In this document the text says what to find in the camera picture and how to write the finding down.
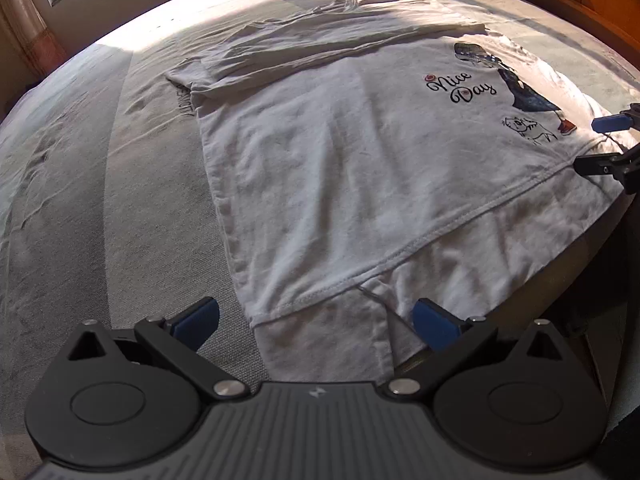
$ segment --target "metal screw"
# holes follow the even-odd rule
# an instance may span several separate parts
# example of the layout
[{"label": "metal screw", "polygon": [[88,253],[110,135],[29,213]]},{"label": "metal screw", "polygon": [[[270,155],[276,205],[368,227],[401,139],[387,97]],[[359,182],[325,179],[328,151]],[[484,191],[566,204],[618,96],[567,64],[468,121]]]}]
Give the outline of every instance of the metal screw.
[{"label": "metal screw", "polygon": [[149,316],[146,318],[149,323],[164,323],[164,317],[162,316]]},{"label": "metal screw", "polygon": [[420,390],[420,383],[413,379],[394,379],[388,387],[396,395],[413,395]]},{"label": "metal screw", "polygon": [[235,379],[219,381],[213,386],[213,391],[220,397],[235,397],[245,390],[246,386]]}]

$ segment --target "logo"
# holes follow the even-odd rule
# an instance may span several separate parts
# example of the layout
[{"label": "logo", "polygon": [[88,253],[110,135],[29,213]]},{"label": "logo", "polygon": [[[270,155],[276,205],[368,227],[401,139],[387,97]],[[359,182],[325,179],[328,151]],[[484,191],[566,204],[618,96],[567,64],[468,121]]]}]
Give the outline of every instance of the logo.
[{"label": "logo", "polygon": [[316,386],[315,390],[309,390],[309,395],[315,397],[316,399],[319,399],[325,393],[326,390],[324,388],[321,388],[320,386]]}]

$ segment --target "white t-shirt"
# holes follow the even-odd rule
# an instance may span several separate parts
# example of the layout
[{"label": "white t-shirt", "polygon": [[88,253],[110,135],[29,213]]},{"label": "white t-shirt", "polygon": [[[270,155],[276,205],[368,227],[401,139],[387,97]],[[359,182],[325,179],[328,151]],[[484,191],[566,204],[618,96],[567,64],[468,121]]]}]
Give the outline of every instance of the white t-shirt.
[{"label": "white t-shirt", "polygon": [[[442,287],[414,299],[432,297],[460,317],[486,313],[620,193],[610,178],[567,173],[577,155],[619,151],[590,127],[606,111],[508,38],[436,3],[337,0],[251,24],[167,75],[191,89],[229,269],[252,326],[367,286],[465,225],[463,246],[479,260],[457,269],[430,261],[427,281]],[[628,132],[617,135],[633,144]],[[470,222],[535,197],[558,175],[562,193],[584,207],[514,211],[530,236],[508,275],[496,283],[465,272],[507,250]],[[572,227],[547,239],[550,218]],[[447,286],[464,291],[455,304]],[[408,305],[394,309],[407,318]]]}]

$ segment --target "printed graphic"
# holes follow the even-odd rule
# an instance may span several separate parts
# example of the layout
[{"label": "printed graphic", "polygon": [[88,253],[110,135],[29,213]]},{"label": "printed graphic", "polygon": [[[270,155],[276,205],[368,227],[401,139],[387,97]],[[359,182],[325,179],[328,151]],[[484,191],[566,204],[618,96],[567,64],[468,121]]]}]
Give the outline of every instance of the printed graphic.
[{"label": "printed graphic", "polygon": [[191,91],[180,84],[175,85],[176,95],[178,96],[178,111],[181,115],[195,116],[196,112],[191,105]]},{"label": "printed graphic", "polygon": [[475,95],[480,95],[484,92],[489,92],[491,95],[497,94],[495,88],[486,83],[474,85],[471,88],[467,86],[460,86],[462,83],[466,82],[467,79],[471,79],[471,77],[472,76],[465,72],[457,75],[441,76],[427,74],[424,76],[424,80],[427,82],[427,88],[429,88],[429,90],[433,90],[434,92],[439,90],[448,91],[449,99],[451,99],[453,103],[469,103]]},{"label": "printed graphic", "polygon": [[326,390],[324,388],[321,388],[320,386],[316,386],[313,390],[308,391],[308,394],[312,397],[315,397],[316,399],[319,399],[325,393],[326,393]]},{"label": "printed graphic", "polygon": [[475,43],[456,43],[454,51],[459,60],[471,62],[476,66],[496,68],[513,95],[514,108],[523,112],[555,112],[560,121],[558,131],[562,135],[567,136],[575,130],[575,124],[567,120],[564,112],[558,106],[521,81],[515,70],[504,64],[499,57],[489,54],[484,48]]},{"label": "printed graphic", "polygon": [[556,134],[547,130],[542,124],[526,119],[523,117],[505,117],[502,124],[511,128],[514,132],[518,132],[521,137],[530,140],[534,144],[540,145],[543,140],[551,142],[553,137],[558,140]]}]

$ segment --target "gray bedsheet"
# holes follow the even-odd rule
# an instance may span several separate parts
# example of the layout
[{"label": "gray bedsheet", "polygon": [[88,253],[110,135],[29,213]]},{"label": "gray bedsheet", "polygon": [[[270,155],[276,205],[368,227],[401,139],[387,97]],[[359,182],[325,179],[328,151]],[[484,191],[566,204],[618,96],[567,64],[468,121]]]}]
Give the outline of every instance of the gray bedsheet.
[{"label": "gray bedsheet", "polygon": [[[247,22],[331,0],[174,0],[75,56],[0,126],[0,478],[38,464],[22,412],[73,327],[126,327],[209,294],[201,353],[266,378],[236,300],[188,98],[162,73]],[[588,34],[519,0],[437,0],[484,21],[603,106],[640,100],[638,72]]]}]

